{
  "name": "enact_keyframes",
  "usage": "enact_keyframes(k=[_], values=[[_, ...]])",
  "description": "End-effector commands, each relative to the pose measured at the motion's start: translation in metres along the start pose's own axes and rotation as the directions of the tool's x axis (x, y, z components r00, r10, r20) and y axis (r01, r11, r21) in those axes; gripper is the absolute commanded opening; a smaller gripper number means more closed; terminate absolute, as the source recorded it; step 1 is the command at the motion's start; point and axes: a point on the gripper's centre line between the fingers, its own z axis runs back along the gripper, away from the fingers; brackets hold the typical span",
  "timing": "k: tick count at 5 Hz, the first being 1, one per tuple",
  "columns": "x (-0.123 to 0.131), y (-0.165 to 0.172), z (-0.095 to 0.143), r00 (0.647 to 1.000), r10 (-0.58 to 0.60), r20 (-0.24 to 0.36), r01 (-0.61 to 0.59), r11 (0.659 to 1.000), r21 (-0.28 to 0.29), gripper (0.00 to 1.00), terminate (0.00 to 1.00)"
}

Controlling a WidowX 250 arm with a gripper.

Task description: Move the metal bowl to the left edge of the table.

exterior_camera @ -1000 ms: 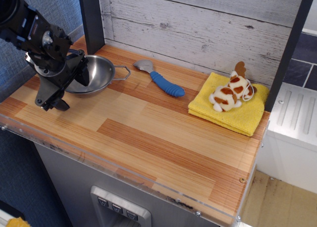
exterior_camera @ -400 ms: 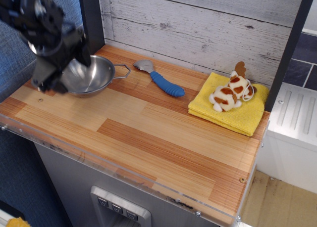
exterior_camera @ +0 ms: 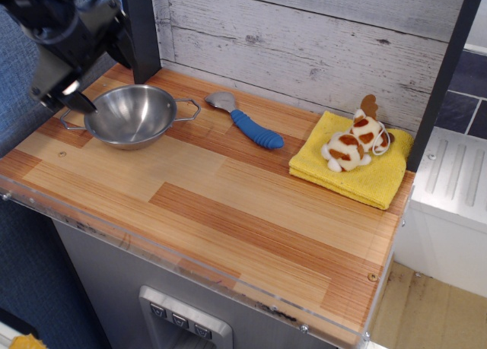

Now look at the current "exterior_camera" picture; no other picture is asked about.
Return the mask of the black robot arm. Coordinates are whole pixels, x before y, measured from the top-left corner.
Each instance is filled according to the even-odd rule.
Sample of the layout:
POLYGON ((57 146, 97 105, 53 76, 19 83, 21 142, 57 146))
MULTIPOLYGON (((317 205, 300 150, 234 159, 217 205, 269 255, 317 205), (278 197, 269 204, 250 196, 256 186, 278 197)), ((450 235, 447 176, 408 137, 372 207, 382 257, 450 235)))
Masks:
POLYGON ((1 0, 1 5, 36 44, 30 96, 50 109, 96 112, 79 90, 80 79, 103 54, 126 68, 135 64, 120 0, 1 0))

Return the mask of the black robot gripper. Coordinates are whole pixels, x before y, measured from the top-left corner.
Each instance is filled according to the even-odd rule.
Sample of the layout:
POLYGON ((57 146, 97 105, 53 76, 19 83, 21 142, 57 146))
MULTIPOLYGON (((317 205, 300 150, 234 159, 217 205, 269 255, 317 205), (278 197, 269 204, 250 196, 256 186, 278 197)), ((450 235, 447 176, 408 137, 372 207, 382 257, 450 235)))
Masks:
POLYGON ((39 50, 30 96, 51 109, 63 105, 95 113, 77 83, 104 53, 133 68, 127 22, 120 0, 92 1, 84 8, 75 0, 29 0, 29 38, 39 50))

